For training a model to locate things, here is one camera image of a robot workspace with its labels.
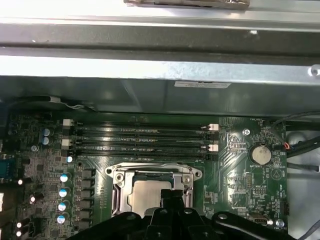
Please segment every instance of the motherboard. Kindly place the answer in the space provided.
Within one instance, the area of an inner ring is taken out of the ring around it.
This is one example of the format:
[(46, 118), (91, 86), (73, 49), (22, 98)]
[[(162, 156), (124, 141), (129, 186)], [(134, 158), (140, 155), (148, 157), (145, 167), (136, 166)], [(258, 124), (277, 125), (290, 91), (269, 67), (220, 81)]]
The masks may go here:
[[(159, 207), (161, 189), (183, 190), (185, 205), (207, 218), (228, 211), (286, 232), (286, 151), (271, 124), (226, 116), (12, 113), (0, 151), (0, 193), (10, 185), (18, 195), (6, 239), (64, 240), (121, 212), (143, 217)], [(275, 130), (285, 138), (284, 125)]]

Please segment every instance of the black cable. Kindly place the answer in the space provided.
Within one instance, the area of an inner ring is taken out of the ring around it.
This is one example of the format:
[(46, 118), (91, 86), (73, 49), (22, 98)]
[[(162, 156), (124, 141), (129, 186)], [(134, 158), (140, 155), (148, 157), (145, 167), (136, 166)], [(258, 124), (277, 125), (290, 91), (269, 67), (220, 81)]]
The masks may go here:
[(306, 111), (306, 112), (300, 112), (292, 115), (285, 116), (277, 121), (275, 121), (271, 127), (275, 127), (279, 123), (282, 123), (284, 121), (290, 120), (290, 119), (297, 119), (297, 118), (302, 118), (306, 116), (314, 116), (314, 115), (320, 115), (320, 111)]
[(314, 115), (320, 115), (320, 111), (306, 111), (306, 112), (301, 112), (301, 113), (296, 113), (296, 114), (292, 114), (292, 115), (288, 115), (285, 116), (281, 119), (278, 119), (277, 121), (275, 121), (272, 125), (271, 125), (271, 132), (274, 134), (274, 136), (282, 143), (282, 144), (286, 144), (286, 141), (283, 140), (283, 138), (275, 131), (275, 127), (276, 125), (287, 121), (287, 120), (291, 120), (291, 119), (297, 119), (297, 118), (301, 118), (301, 117), (306, 117), (306, 116), (314, 116)]
[(297, 170), (304, 170), (309, 172), (319, 172), (319, 166), (315, 165), (306, 165), (306, 164), (295, 164), (291, 162), (286, 163), (286, 167), (289, 169), (297, 169)]
[(307, 146), (307, 147), (304, 147), (304, 148), (301, 148), (301, 149), (289, 151), (286, 154), (286, 158), (288, 159), (288, 158), (295, 157), (297, 155), (305, 154), (305, 153), (310, 152), (312, 150), (315, 150), (317, 148), (320, 148), (320, 142), (317, 142), (317, 143), (315, 143), (315, 144), (313, 144), (311, 146)]
[(293, 150), (291, 150), (289, 152), (293, 152), (293, 151), (296, 151), (296, 150), (300, 150), (300, 149), (304, 149), (304, 148), (310, 147), (310, 146), (312, 146), (314, 144), (317, 144), (318, 142), (320, 142), (320, 136), (316, 136), (316, 137), (314, 137), (312, 139), (309, 139), (309, 140), (306, 140), (306, 141), (298, 142), (297, 144), (292, 145)]
[(36, 102), (63, 104), (73, 110), (84, 109), (87, 112), (97, 113), (97, 111), (95, 109), (88, 107), (79, 101), (69, 100), (69, 99), (61, 99), (60, 97), (55, 97), (55, 96), (24, 96), (24, 97), (19, 97), (19, 98), (16, 98), (14, 101), (9, 102), (8, 108), (11, 109), (11, 108), (14, 108), (18, 105), (28, 104), (28, 103), (36, 103)]
[(306, 240), (319, 228), (320, 228), (320, 220), (318, 220), (315, 224), (313, 224), (312, 227), (310, 227), (310, 229), (306, 231), (306, 233), (302, 235), (298, 240)]
[(15, 99), (8, 103), (9, 108), (13, 108), (17, 105), (35, 103), (35, 102), (50, 102), (51, 98), (49, 96), (24, 96)]

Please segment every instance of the capacitor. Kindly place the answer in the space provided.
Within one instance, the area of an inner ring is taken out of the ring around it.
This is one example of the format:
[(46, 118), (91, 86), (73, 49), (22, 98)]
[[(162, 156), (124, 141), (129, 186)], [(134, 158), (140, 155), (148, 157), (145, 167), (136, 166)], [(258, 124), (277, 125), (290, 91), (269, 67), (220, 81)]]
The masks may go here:
[(66, 162), (67, 162), (68, 164), (72, 163), (73, 160), (74, 160), (74, 159), (73, 159), (72, 156), (67, 156), (67, 157), (66, 157)]
[(67, 221), (69, 218), (69, 214), (67, 212), (64, 212), (63, 214), (59, 215), (57, 218), (56, 218), (56, 221), (58, 224), (64, 224), (65, 221)]
[(8, 131), (8, 135), (12, 136), (12, 135), (17, 135), (18, 131), (16, 129), (9, 129)]
[(62, 189), (60, 189), (60, 191), (59, 191), (59, 196), (61, 197), (61, 198), (64, 198), (64, 197), (66, 197), (69, 193), (70, 193), (70, 188), (69, 187), (65, 187), (65, 188), (62, 188)]
[(58, 205), (59, 211), (63, 212), (70, 206), (70, 202), (68, 200), (65, 200)]
[(42, 130), (42, 135), (45, 137), (52, 136), (54, 134), (54, 130), (52, 128), (45, 128)]
[(19, 237), (25, 235), (27, 232), (29, 232), (29, 226), (28, 225), (20, 228), (19, 231), (17, 231), (15, 235), (19, 238)]
[(18, 180), (18, 185), (30, 184), (30, 183), (32, 183), (32, 178), (31, 177), (26, 177), (26, 178)]
[(19, 229), (19, 228), (22, 228), (22, 227), (28, 225), (30, 222), (31, 222), (31, 219), (30, 219), (29, 217), (27, 217), (27, 218), (25, 218), (25, 219), (23, 219), (23, 220), (21, 220), (21, 221), (18, 221), (18, 222), (16, 223), (16, 227), (17, 227), (18, 229)]
[(19, 125), (18, 125), (18, 123), (16, 123), (16, 122), (10, 122), (10, 123), (9, 123), (9, 127), (10, 127), (10, 128), (15, 128), (15, 129), (16, 129), (18, 126), (19, 126)]
[(53, 143), (52, 138), (45, 136), (44, 138), (42, 138), (41, 143), (43, 145), (51, 145)]
[(39, 151), (39, 147), (37, 145), (32, 145), (31, 146), (31, 151), (34, 152), (34, 153), (38, 152)]
[(67, 173), (64, 173), (60, 176), (60, 181), (65, 183), (67, 181), (69, 181), (71, 179), (72, 175), (71, 173), (67, 172)]
[(38, 193), (30, 196), (30, 204), (34, 204), (35, 202), (41, 201), (44, 199), (45, 195), (43, 193)]

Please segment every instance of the white label sticker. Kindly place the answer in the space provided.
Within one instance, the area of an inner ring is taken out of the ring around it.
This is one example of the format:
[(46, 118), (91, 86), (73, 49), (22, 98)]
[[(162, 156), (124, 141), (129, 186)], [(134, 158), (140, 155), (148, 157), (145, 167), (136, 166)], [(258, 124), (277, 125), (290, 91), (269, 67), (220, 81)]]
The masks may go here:
[(208, 89), (226, 89), (231, 83), (226, 82), (203, 82), (203, 81), (175, 81), (175, 87), (183, 88), (208, 88)]
[(0, 212), (2, 212), (2, 204), (4, 203), (4, 193), (0, 192)]

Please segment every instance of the mounting screw hole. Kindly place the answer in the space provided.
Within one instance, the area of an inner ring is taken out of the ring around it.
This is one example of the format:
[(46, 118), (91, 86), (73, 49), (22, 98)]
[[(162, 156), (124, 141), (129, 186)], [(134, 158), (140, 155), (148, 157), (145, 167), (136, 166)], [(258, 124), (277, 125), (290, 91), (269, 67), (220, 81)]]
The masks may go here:
[(320, 65), (315, 64), (308, 69), (308, 74), (310, 77), (318, 77), (320, 76)]

